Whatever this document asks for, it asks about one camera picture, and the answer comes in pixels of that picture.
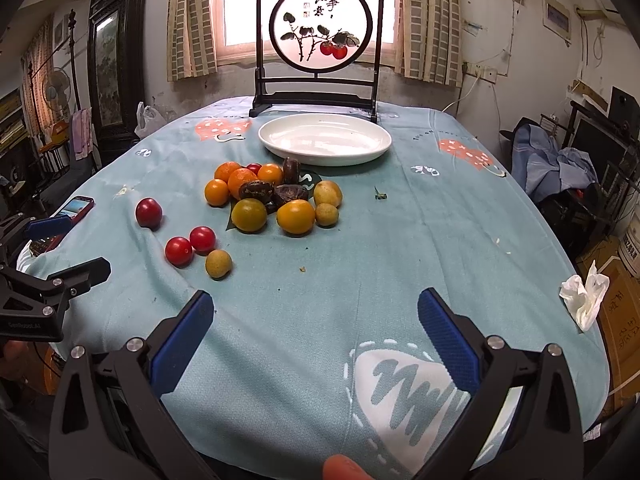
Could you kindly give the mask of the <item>person's right hand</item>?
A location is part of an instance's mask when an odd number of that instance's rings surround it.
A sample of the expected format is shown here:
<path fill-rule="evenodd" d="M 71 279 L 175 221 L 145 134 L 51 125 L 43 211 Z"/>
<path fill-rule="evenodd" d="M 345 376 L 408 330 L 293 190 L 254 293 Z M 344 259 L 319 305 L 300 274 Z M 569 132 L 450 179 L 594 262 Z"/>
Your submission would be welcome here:
<path fill-rule="evenodd" d="M 336 454 L 326 459 L 322 466 L 323 480 L 373 480 L 367 473 L 351 458 Z"/>

